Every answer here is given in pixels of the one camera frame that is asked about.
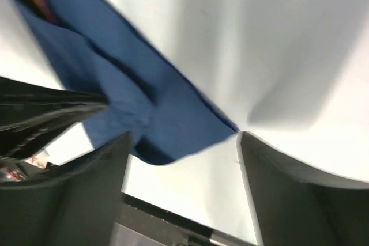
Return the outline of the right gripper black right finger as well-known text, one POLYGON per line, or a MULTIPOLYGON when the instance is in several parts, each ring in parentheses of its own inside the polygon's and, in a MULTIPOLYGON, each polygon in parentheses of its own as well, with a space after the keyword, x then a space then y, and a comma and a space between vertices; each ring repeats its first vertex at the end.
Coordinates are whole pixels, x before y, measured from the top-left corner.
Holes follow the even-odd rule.
POLYGON ((311 167, 249 133, 240 147, 264 245, 368 245, 368 183, 311 167))

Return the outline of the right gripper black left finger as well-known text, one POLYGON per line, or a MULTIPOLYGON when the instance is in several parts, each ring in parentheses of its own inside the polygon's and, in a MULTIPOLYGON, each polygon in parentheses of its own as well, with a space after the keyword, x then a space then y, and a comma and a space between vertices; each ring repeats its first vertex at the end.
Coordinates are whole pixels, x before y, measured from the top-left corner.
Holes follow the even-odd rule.
POLYGON ((130 150, 124 133, 67 164, 1 183, 1 245, 108 245, 130 150))

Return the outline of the dark blue paper napkin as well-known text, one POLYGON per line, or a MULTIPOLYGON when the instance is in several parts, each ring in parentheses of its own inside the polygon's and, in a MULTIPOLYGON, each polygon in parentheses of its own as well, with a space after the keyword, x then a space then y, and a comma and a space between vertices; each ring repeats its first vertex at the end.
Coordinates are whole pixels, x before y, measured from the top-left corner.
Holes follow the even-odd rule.
POLYGON ((63 86, 106 96, 108 108, 84 122, 94 147, 130 131, 140 160, 166 165, 236 133, 105 0, 47 0, 54 23, 14 1, 63 86))

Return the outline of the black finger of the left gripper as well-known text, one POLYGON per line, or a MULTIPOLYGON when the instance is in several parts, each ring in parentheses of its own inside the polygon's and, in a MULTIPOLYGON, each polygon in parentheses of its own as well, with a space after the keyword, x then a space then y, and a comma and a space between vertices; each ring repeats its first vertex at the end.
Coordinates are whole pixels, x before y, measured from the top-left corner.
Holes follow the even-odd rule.
POLYGON ((102 103, 1 105, 1 159, 27 159, 106 107, 102 103))
POLYGON ((1 78, 2 113, 84 113, 106 108, 106 99, 98 94, 56 90, 1 78))

